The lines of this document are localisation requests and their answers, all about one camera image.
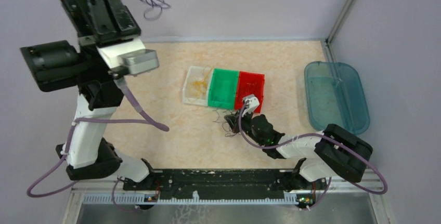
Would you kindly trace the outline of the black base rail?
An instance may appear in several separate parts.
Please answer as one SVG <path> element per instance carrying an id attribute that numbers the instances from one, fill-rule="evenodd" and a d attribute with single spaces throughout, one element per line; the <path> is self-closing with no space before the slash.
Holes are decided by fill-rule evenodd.
<path id="1" fill-rule="evenodd" d="M 161 200 L 282 200 L 286 193 L 323 190 L 322 179 L 309 182 L 293 169 L 160 169 L 141 182 L 124 180 L 125 191 L 159 193 Z"/>

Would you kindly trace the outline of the green plastic bin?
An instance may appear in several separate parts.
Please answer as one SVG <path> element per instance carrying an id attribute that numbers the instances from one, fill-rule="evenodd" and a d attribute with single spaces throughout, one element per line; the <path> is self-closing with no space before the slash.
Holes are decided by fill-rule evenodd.
<path id="1" fill-rule="evenodd" d="M 208 106 L 233 110 L 238 79 L 239 71 L 215 68 L 207 99 Z"/>

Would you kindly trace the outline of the aluminium frame post right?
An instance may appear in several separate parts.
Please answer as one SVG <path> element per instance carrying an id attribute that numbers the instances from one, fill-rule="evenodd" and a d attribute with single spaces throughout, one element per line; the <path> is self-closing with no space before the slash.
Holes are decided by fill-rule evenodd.
<path id="1" fill-rule="evenodd" d="M 330 47 L 334 41 L 334 39 L 336 38 L 337 34 L 339 33 L 343 23 L 345 22 L 347 16 L 349 15 L 353 5 L 355 4 L 356 0 L 346 0 L 346 2 L 344 3 L 344 6 L 339 14 L 339 16 L 337 17 L 337 20 L 335 22 L 335 24 L 333 25 L 329 36 L 326 39 L 326 43 L 328 45 L 328 47 Z"/>

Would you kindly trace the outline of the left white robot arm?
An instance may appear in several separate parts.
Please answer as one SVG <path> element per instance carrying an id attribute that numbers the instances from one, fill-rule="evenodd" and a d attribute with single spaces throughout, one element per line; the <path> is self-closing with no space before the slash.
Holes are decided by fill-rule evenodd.
<path id="1" fill-rule="evenodd" d="M 60 2 L 76 29 L 79 47 L 57 41 L 20 51 L 41 91 L 79 90 L 70 139 L 56 148 L 68 164 L 67 174 L 73 181 L 116 175 L 151 189 L 156 176 L 146 160 L 120 153 L 103 135 L 124 98 L 142 111 L 125 77 L 157 68 L 157 54 L 145 48 L 141 29 L 121 0 Z"/>

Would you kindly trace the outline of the white plastic bin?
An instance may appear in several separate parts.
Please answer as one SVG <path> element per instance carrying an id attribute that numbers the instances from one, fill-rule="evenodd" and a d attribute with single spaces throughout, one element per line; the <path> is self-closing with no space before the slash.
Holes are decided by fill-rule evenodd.
<path id="1" fill-rule="evenodd" d="M 182 89 L 184 104 L 208 106 L 208 96 L 214 68 L 191 65 L 188 68 Z"/>

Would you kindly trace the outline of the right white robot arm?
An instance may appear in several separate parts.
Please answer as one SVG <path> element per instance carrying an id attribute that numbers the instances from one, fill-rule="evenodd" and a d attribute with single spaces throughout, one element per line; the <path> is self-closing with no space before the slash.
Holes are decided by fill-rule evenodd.
<path id="1" fill-rule="evenodd" d="M 317 133 L 289 136 L 275 130 L 263 114 L 247 113 L 240 117 L 235 112 L 224 119 L 233 133 L 244 134 L 270 158 L 297 158 L 300 167 L 293 174 L 293 183 L 300 189 L 324 177 L 361 182 L 367 168 L 365 162 L 373 152 L 370 144 L 337 124 L 329 124 Z"/>

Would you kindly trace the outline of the red plastic bin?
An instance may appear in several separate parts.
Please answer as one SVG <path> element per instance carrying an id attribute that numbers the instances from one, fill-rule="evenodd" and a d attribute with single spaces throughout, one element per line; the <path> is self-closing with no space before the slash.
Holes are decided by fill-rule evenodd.
<path id="1" fill-rule="evenodd" d="M 260 106 L 255 110 L 255 113 L 260 113 L 264 101 L 264 84 L 264 74 L 240 71 L 234 109 L 239 110 L 243 106 L 243 97 L 254 94 L 260 102 Z"/>

